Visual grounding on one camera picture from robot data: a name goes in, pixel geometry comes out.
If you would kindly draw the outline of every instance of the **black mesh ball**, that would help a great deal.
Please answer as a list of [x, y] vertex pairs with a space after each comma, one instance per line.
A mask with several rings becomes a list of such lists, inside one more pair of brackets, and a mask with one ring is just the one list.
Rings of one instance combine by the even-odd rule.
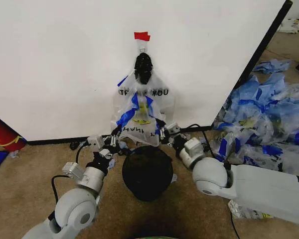
[[171, 158], [158, 147], [139, 147], [126, 157], [122, 175], [135, 197], [152, 201], [170, 185], [173, 177]]

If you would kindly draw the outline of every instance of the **black wall edge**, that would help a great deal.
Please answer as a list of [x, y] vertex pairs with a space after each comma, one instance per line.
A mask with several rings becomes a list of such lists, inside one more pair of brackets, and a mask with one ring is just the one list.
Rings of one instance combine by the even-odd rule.
[[268, 46], [269, 42], [273, 38], [274, 34], [276, 33], [278, 27], [286, 17], [289, 9], [293, 5], [293, 2], [290, 0], [286, 0], [285, 3], [283, 4], [282, 8], [278, 12], [275, 20], [269, 27], [267, 33], [265, 34], [263, 40], [260, 42], [259, 46], [257, 47], [254, 55], [251, 57], [250, 61], [248, 62], [246, 68], [244, 69], [243, 73], [240, 76], [240, 85], [242, 85], [244, 82], [246, 82], [249, 78], [250, 73], [252, 72], [253, 68], [257, 64], [257, 61], [263, 54], [264, 50]]
[[71, 142], [82, 142], [82, 141], [86, 141], [87, 138], [88, 137], [34, 140], [34, 141], [28, 141], [27, 143], [29, 145], [45, 145], [45, 144], [71, 143]]

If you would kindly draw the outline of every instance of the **pile of plastic bags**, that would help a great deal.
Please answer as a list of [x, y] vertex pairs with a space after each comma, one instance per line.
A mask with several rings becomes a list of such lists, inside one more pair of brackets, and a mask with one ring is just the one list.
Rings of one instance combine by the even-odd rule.
[[256, 76], [235, 89], [215, 120], [211, 142], [218, 160], [299, 175], [299, 84], [282, 73]]

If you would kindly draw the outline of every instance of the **red object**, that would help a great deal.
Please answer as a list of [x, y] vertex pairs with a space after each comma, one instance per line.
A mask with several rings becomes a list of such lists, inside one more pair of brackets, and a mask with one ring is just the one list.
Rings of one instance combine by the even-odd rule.
[[146, 32], [134, 32], [134, 39], [135, 40], [143, 40], [143, 41], [149, 41], [150, 36], [149, 33]]
[[0, 146], [13, 152], [25, 146], [25, 142], [17, 133], [0, 121]]

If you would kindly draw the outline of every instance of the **yellow sticker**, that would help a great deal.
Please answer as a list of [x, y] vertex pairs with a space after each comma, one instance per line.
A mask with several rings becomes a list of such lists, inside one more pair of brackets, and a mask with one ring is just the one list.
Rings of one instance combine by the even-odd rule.
[[266, 213], [261, 213], [263, 215], [264, 218], [273, 218], [271, 215], [266, 214]]

